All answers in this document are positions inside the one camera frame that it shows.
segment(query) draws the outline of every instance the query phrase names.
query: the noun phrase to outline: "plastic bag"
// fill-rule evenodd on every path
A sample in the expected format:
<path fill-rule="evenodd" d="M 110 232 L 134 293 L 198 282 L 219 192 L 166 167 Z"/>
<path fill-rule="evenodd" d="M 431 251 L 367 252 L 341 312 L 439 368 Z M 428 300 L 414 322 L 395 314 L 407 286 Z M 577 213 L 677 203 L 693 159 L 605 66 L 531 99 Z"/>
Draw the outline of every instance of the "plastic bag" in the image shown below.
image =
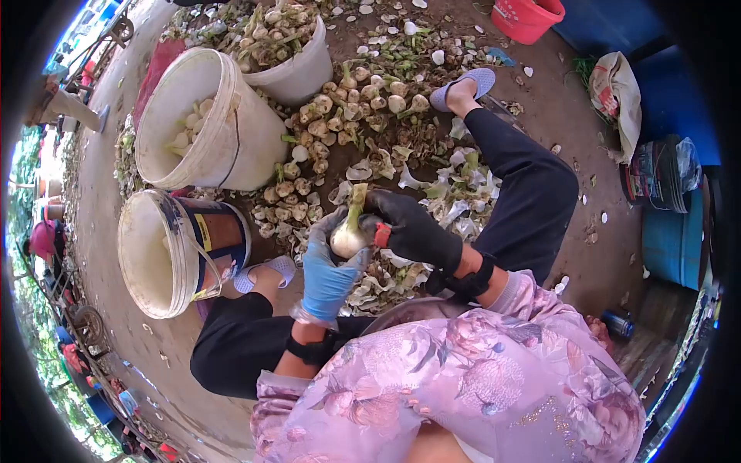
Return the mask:
<path fill-rule="evenodd" d="M 697 188 L 702 178 L 702 166 L 697 148 L 689 137 L 677 143 L 677 166 L 682 179 L 682 193 Z"/>
<path fill-rule="evenodd" d="M 622 156 L 630 164 L 641 133 L 641 92 L 628 59 L 617 51 L 599 59 L 589 76 L 592 105 L 609 119 L 617 120 Z"/>

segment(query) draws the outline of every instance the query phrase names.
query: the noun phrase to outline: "red tape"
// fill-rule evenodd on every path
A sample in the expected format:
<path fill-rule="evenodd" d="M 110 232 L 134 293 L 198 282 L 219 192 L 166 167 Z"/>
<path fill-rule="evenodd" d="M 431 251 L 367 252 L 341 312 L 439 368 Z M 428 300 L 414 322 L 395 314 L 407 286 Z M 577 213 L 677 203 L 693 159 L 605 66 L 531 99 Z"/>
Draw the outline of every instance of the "red tape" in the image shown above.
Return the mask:
<path fill-rule="evenodd" d="M 388 239 L 391 236 L 391 227 L 379 222 L 376 224 L 376 235 L 373 237 L 373 244 L 377 247 L 388 247 Z"/>

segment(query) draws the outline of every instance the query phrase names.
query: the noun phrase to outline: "yellow label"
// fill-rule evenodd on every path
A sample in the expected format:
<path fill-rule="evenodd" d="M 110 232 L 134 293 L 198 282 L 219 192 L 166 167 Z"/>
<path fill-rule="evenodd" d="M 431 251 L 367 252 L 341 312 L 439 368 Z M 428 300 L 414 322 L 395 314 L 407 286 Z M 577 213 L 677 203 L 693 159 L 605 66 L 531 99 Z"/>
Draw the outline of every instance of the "yellow label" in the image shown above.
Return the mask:
<path fill-rule="evenodd" d="M 211 237 L 208 234 L 208 227 L 206 227 L 206 221 L 203 219 L 202 214 L 195 214 L 196 222 L 198 222 L 198 228 L 201 229 L 201 236 L 203 237 L 203 250 L 206 252 L 211 251 Z"/>
<path fill-rule="evenodd" d="M 206 294 L 206 290 L 200 290 L 198 293 L 193 294 L 193 298 L 190 300 L 191 302 L 200 299 L 201 296 Z"/>

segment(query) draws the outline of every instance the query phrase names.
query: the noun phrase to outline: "red bucket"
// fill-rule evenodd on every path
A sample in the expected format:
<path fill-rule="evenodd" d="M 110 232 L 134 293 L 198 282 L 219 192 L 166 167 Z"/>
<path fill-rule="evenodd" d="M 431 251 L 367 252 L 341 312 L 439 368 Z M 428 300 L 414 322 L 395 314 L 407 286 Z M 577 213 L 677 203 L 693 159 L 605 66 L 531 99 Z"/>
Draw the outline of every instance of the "red bucket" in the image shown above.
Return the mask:
<path fill-rule="evenodd" d="M 552 25 L 563 21 L 559 0 L 496 0 L 491 22 L 510 39 L 532 45 Z"/>

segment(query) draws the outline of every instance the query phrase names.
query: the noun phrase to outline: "wheel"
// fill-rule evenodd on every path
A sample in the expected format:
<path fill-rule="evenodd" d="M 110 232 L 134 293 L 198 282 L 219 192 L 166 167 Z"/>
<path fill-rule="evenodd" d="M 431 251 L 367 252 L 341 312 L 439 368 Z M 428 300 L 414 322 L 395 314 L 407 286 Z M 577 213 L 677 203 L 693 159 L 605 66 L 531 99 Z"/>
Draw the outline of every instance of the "wheel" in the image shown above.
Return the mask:
<path fill-rule="evenodd" d="M 84 342 L 85 345 L 100 344 L 105 337 L 103 318 L 90 305 L 80 307 L 75 312 L 73 325 L 77 333 L 82 337 L 80 341 Z"/>
<path fill-rule="evenodd" d="M 134 23 L 129 18 L 121 18 L 113 26 L 111 32 L 115 33 L 123 42 L 130 41 L 134 35 Z"/>

